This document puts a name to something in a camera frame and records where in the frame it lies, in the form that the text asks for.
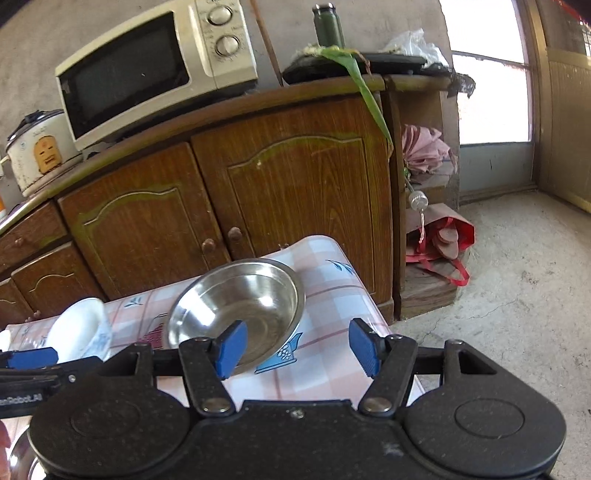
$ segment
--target cabinet door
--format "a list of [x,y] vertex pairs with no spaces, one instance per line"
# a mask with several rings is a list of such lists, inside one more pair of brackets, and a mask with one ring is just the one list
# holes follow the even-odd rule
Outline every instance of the cabinet door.
[[41,318],[59,315],[87,297],[104,300],[80,253],[68,242],[12,272],[22,296]]
[[0,283],[0,330],[11,323],[23,323],[33,315],[33,310],[22,297],[14,280],[9,278]]
[[59,205],[111,300],[229,261],[187,143],[121,167],[61,198]]
[[191,143],[234,259],[328,235],[377,303],[392,298],[387,145],[361,96],[245,119]]

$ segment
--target red strap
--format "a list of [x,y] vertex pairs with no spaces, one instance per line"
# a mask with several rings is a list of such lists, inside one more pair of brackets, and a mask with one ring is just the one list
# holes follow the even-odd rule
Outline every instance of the red strap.
[[429,260],[421,260],[420,261],[421,266],[423,267],[424,270],[427,270],[439,277],[445,278],[452,285],[455,285],[456,287],[465,287],[466,285],[468,285],[468,281],[470,280],[470,274],[468,273],[468,271],[466,270],[466,267],[464,267],[464,265],[462,264],[460,259],[456,258],[455,260],[450,260],[450,262],[452,263],[452,265],[454,267],[456,267],[456,269],[458,270],[458,272],[462,276],[461,280],[457,280],[453,277],[450,277],[448,275],[444,275],[442,273],[435,271],[433,269],[433,267],[431,266],[431,262]]

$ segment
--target rice cooker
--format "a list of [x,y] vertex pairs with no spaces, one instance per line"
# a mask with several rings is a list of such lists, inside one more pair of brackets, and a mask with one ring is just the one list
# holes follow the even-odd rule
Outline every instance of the rice cooker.
[[8,137],[6,150],[25,197],[82,160],[61,109],[27,115]]

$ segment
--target concrete floor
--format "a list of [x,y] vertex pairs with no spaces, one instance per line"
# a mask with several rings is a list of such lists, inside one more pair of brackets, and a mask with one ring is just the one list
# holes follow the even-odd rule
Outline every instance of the concrete floor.
[[[555,402],[567,440],[553,474],[591,478],[591,215],[542,193],[472,203],[470,284],[392,330],[424,346],[460,338]],[[433,388],[433,379],[423,382]]]

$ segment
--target cabinet drawer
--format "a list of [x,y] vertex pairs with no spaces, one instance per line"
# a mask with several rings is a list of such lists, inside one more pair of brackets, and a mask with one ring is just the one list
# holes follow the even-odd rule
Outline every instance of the cabinet drawer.
[[59,315],[87,297],[105,299],[72,242],[60,245],[12,272],[12,278],[31,308],[40,312],[41,318]]
[[33,311],[21,292],[18,291],[14,280],[9,278],[0,283],[0,330],[11,323],[23,323],[33,316]]
[[48,202],[0,238],[0,271],[5,271],[67,235],[57,207]]

